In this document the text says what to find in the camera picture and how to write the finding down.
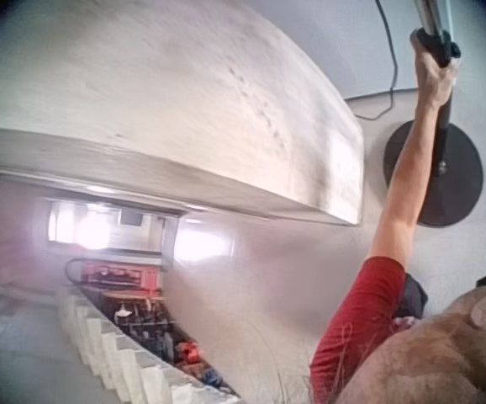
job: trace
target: wall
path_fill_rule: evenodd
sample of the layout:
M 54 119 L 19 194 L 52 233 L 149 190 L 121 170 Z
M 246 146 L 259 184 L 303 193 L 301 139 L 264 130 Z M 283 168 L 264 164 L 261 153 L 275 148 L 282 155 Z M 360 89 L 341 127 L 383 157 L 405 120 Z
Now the wall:
M 50 247 L 50 202 L 45 198 L 58 195 L 62 195 L 58 189 L 16 183 L 0 176 L 0 286 L 13 284 L 23 290 L 52 294 L 65 282 L 64 265 L 72 258 L 161 263 L 159 258 L 123 258 L 79 246 Z
M 62 136 L 171 163 L 151 172 L 166 183 L 148 192 L 181 184 L 178 198 L 229 205 L 241 184 L 292 202 L 277 213 L 358 221 L 358 123 L 315 64 L 240 2 L 18 3 L 0 22 L 0 130 L 10 141 Z M 230 185 L 210 192 L 197 173 Z

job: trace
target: floor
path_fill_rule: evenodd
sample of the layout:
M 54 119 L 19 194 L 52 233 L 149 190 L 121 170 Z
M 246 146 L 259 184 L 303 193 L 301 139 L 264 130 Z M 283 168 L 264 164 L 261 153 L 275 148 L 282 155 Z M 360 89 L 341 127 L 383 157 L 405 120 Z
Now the floor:
M 54 307 L 0 297 L 0 404 L 118 404 L 82 364 Z
M 486 41 L 476 52 L 464 57 L 452 122 L 478 148 L 483 193 L 464 221 L 416 232 L 408 271 L 428 292 L 426 315 L 441 311 L 486 274 Z M 412 119 L 415 102 L 416 93 L 398 93 L 390 113 L 375 122 L 361 121 L 366 172 L 359 227 L 208 214 L 189 216 L 181 224 L 180 234 L 205 232 L 225 245 L 217 245 L 215 257 L 178 260 L 166 277 L 168 304 L 209 362 L 248 402 L 309 402 L 309 361 L 356 276 L 383 207 L 385 144 Z M 349 104 L 358 114 L 374 116 L 388 106 L 388 96 Z M 194 248 L 209 247 L 208 237 Z

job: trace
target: black cable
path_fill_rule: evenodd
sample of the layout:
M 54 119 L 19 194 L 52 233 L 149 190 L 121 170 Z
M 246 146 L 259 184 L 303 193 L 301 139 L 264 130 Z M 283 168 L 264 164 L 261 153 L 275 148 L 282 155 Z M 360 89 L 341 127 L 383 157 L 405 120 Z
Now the black cable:
M 384 116 L 388 111 L 394 108 L 394 88 L 396 87 L 396 80 L 398 79 L 398 62 L 396 61 L 396 54 L 394 53 L 393 37 L 391 35 L 391 29 L 388 26 L 387 17 L 385 16 L 385 12 L 383 11 L 383 7 L 381 5 L 380 0 L 376 0 L 376 5 L 378 6 L 379 15 L 381 15 L 381 20 L 383 21 L 383 25 L 385 26 L 388 48 L 391 51 L 391 57 L 393 58 L 393 65 L 394 65 L 393 81 L 391 82 L 391 87 L 388 90 L 388 96 L 390 97 L 390 105 L 386 109 L 381 111 L 379 114 L 374 116 L 373 118 L 368 118 L 367 116 L 361 116 L 355 114 L 355 116 L 360 120 L 378 120 L 379 118 Z

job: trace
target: red shirt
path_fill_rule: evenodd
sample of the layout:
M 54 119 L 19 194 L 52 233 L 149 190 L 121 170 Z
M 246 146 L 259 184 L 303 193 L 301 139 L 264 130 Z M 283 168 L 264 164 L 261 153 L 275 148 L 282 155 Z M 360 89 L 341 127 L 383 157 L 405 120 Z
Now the red shirt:
M 404 268 L 392 258 L 372 257 L 362 265 L 310 364 L 315 404 L 333 402 L 364 359 L 394 334 L 404 278 Z

